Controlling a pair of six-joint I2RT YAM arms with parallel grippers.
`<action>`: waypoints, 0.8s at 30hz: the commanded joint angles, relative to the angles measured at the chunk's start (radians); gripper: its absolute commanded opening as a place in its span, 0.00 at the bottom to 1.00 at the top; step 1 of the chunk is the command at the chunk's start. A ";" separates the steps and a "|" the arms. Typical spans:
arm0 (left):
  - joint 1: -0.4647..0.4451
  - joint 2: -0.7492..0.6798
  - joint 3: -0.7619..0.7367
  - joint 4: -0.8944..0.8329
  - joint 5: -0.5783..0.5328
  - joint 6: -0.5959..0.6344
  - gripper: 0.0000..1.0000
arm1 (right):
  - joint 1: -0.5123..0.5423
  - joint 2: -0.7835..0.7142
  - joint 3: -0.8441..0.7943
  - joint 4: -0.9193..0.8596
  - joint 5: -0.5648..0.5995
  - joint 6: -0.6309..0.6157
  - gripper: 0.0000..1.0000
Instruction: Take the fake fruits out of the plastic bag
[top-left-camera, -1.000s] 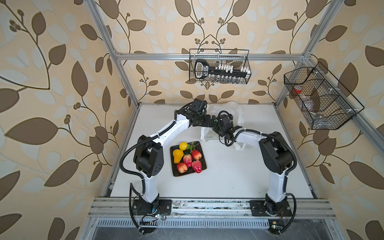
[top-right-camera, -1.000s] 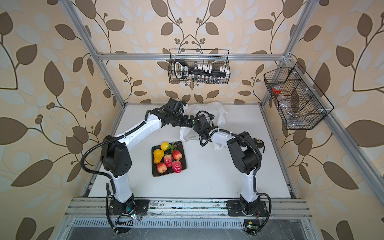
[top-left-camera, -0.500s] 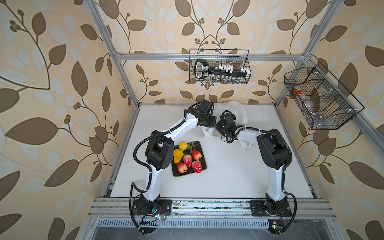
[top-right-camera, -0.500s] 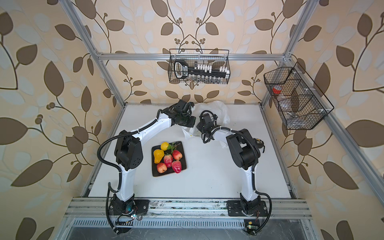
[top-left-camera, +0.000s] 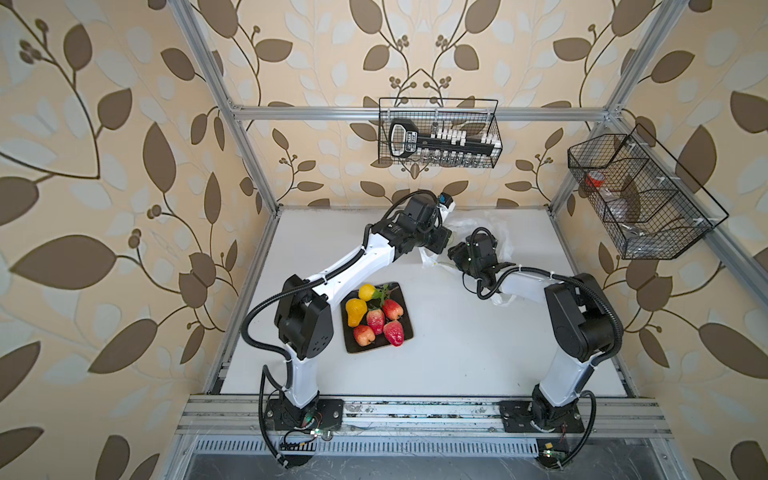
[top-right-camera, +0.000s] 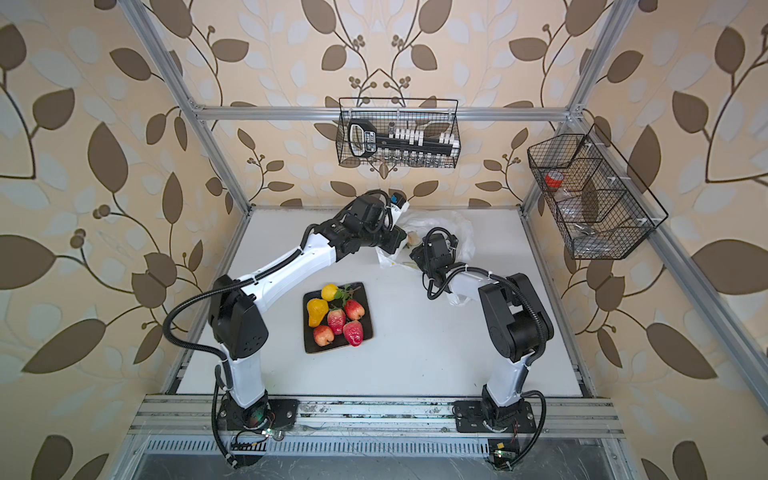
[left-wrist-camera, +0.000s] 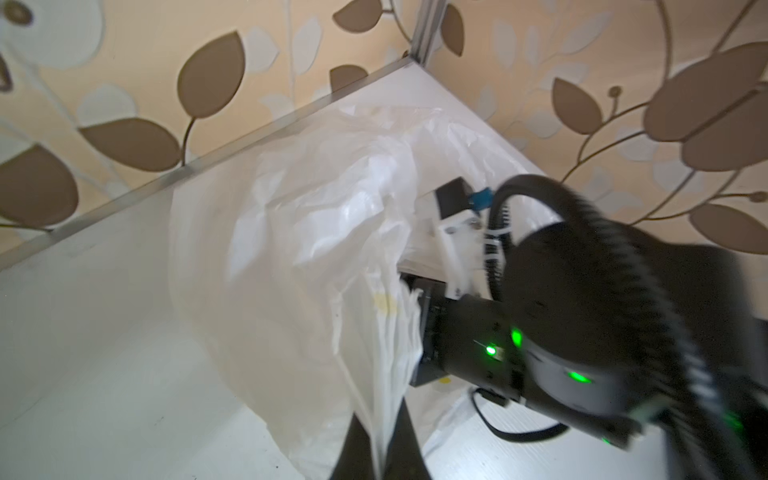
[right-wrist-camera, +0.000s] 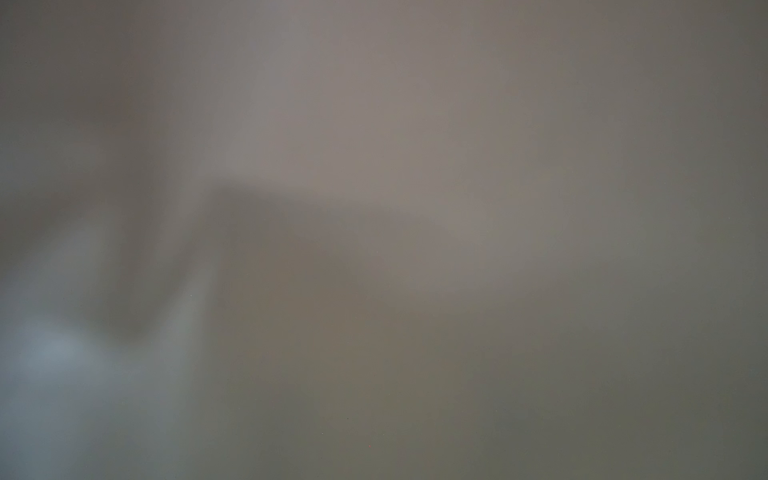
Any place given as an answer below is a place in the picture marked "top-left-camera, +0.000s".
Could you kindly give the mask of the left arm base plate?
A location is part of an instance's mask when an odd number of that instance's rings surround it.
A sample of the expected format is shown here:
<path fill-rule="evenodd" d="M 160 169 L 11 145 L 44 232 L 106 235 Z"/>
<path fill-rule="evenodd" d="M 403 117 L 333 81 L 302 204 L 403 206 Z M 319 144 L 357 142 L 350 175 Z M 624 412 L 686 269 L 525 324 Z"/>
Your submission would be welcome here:
<path fill-rule="evenodd" d="M 298 408 L 287 399 L 269 400 L 265 412 L 267 425 L 277 431 L 339 430 L 343 421 L 344 401 L 339 398 L 313 399 L 307 406 Z"/>

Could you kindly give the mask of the large yellow fake lemon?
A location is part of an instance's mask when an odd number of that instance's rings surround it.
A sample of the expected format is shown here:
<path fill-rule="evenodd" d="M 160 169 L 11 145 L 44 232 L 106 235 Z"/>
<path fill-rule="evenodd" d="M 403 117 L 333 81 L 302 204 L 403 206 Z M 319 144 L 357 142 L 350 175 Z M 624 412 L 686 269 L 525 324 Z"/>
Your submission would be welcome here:
<path fill-rule="evenodd" d="M 367 302 L 359 298 L 352 298 L 346 302 L 345 312 L 347 314 L 347 325 L 350 328 L 356 328 L 367 315 Z"/>

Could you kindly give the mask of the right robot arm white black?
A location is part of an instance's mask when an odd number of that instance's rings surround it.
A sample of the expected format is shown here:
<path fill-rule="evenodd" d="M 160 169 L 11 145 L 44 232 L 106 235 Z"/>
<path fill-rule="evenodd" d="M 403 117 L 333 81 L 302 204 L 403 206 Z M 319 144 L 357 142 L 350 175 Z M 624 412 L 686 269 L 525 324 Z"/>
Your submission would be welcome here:
<path fill-rule="evenodd" d="M 448 250 L 448 258 L 476 281 L 480 300 L 504 294 L 546 305 L 558 351 L 533 389 L 527 418 L 538 430 L 551 431 L 575 412 L 597 366 L 619 353 L 624 328 L 592 275 L 567 276 L 501 262 L 496 246 L 490 230 L 478 227 Z"/>

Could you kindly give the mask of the small yellow fake lemon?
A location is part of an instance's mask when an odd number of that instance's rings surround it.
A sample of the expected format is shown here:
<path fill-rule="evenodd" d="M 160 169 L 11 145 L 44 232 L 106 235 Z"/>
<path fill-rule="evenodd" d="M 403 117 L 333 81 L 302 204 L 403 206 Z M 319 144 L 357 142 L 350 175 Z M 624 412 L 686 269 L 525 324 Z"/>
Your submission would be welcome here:
<path fill-rule="evenodd" d="M 364 302 L 371 301 L 377 295 L 377 288 L 372 284 L 365 284 L 358 290 L 358 298 Z"/>

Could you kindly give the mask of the white plastic bag lemon print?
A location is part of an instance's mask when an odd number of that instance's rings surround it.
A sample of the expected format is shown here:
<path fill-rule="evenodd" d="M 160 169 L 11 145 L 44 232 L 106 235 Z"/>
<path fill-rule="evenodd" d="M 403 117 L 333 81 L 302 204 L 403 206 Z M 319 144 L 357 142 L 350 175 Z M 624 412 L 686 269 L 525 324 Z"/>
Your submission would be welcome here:
<path fill-rule="evenodd" d="M 495 306 L 509 306 L 519 295 L 506 293 L 501 284 L 502 274 L 512 268 L 514 247 L 511 245 L 508 229 L 504 226 L 493 229 L 490 214 L 482 212 L 458 212 L 449 216 L 444 226 L 450 231 L 446 248 L 434 253 L 420 247 L 423 268 L 442 268 L 458 276 L 462 287 L 471 295 L 481 293 L 481 300 L 488 300 Z"/>

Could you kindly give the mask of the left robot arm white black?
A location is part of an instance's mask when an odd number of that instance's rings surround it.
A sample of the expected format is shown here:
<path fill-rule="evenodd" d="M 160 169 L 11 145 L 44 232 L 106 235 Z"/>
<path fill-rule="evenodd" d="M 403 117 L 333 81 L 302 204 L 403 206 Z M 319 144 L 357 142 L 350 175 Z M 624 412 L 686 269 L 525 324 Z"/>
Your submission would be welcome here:
<path fill-rule="evenodd" d="M 446 192 L 411 192 L 391 205 L 380 220 L 365 227 L 360 246 L 306 279 L 289 277 L 279 293 L 248 311 L 240 336 L 247 345 L 284 358 L 287 377 L 278 390 L 290 413 L 304 415 L 316 408 L 316 358 L 333 337 L 335 307 L 362 281 L 413 249 L 441 253 L 451 236 L 444 221 L 454 209 L 453 197 Z M 279 346 L 259 341 L 249 333 L 252 321 L 272 304 L 277 306 L 274 323 Z"/>

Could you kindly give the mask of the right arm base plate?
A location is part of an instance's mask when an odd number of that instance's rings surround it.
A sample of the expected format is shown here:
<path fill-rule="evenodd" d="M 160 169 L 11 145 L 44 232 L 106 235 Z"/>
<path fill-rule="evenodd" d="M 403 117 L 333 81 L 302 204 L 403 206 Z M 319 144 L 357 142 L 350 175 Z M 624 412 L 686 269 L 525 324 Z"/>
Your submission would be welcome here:
<path fill-rule="evenodd" d="M 499 403 L 506 433 L 576 434 L 585 431 L 577 402 L 552 407 L 546 401 L 506 400 Z"/>

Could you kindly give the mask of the red fake apple large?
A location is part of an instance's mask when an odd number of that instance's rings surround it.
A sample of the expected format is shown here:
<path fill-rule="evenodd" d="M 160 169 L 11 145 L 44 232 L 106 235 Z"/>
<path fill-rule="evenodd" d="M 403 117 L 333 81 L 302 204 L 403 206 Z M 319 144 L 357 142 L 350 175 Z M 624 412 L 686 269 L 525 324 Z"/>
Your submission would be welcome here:
<path fill-rule="evenodd" d="M 366 347 L 376 340 L 376 334 L 368 325 L 359 325 L 354 328 L 353 336 L 360 347 Z"/>

